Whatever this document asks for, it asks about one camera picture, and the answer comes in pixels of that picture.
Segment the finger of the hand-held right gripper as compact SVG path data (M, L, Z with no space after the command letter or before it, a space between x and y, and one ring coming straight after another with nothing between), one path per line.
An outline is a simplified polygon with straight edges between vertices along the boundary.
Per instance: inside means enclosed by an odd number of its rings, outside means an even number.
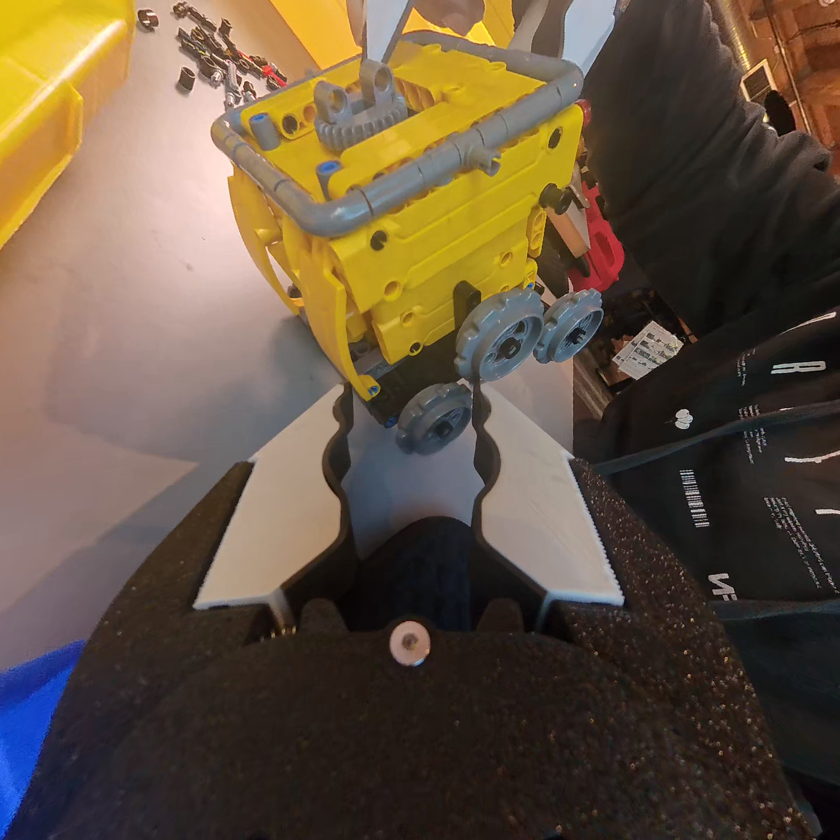
M615 24L616 1L513 1L511 47L588 72Z
M385 64L401 37L414 1L363 1L362 55Z

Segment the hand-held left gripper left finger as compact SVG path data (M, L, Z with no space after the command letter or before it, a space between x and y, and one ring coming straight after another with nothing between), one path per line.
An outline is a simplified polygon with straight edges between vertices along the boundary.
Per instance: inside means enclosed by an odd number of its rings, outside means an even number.
M311 599L349 590L358 552L342 479L353 422L352 390L337 385L253 455L196 610L258 604L292 627Z

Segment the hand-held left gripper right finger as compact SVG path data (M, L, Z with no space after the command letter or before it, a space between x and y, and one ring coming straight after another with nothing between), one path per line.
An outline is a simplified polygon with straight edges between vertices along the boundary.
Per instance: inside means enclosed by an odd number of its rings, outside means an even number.
M475 611L516 602L539 632L552 605L622 608L624 593L572 468L572 454L491 385L474 390L471 528Z

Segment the yellow black toy brick vehicle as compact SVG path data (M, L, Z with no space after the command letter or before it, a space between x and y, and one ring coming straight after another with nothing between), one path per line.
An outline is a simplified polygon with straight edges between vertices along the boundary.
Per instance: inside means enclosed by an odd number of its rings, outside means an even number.
M455 369L452 293L572 291L537 258L582 199L581 69L416 31L389 62L348 59L223 113L215 146L240 236L382 426Z

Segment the blue plastic crate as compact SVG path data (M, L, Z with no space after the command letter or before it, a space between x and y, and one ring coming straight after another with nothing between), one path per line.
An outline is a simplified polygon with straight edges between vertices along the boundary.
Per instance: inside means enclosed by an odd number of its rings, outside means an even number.
M84 646L84 640L76 640L1 674L2 837L24 798L49 724Z

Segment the yellow plastic storage bin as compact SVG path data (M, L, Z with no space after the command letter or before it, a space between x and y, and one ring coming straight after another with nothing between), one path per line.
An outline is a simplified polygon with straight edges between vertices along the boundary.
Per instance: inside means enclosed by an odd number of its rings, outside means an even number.
M316 67L327 69L361 52L344 1L272 1ZM477 44L507 47L513 36L510 1L486 1L485 13L465 36Z
M1 246L125 82L134 2L1 2Z

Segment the grey desk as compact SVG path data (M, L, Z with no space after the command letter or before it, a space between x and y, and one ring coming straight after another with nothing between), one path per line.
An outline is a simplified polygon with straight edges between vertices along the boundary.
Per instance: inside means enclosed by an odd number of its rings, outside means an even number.
M339 378L253 265L223 92L172 2L2 249L2 669L87 637L214 486Z

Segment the person's right hand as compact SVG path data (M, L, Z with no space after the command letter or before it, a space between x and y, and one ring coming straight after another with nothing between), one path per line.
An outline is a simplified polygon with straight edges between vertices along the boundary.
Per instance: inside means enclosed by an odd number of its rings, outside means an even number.
M476 1L415 1L414 7L428 23L465 37L482 21L485 2Z

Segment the black round textured pad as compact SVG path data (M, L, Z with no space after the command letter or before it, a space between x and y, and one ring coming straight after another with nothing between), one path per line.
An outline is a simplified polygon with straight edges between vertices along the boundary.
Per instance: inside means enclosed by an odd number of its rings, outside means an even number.
M471 528L461 520L415 521L360 562L340 604L349 630L373 632L414 616L440 631L468 632Z

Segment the white printed paper sheet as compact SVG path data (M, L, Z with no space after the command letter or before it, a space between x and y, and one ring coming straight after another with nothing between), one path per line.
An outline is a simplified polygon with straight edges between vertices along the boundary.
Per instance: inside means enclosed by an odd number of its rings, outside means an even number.
M612 359L617 371L638 381L671 360L684 344L656 321L650 321Z

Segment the pile of red black pins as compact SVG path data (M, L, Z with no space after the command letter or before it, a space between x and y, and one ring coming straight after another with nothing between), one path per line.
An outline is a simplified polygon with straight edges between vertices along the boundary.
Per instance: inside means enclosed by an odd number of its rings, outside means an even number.
M165 78L179 96L188 98L205 88L224 97L229 60L241 78L240 104L287 85L288 74L277 60L280 19L271 2L159 1L133 6L141 44L167 50Z

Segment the red plastic canister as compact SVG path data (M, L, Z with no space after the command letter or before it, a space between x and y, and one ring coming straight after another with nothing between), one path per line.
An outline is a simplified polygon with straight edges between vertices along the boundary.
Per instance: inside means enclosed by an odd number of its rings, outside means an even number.
M582 190L589 203L583 211L589 248L578 258L578 265L585 264L588 273L580 267L571 267L568 278L573 291L605 292L618 281L625 260L624 249L603 216L598 186L583 182Z

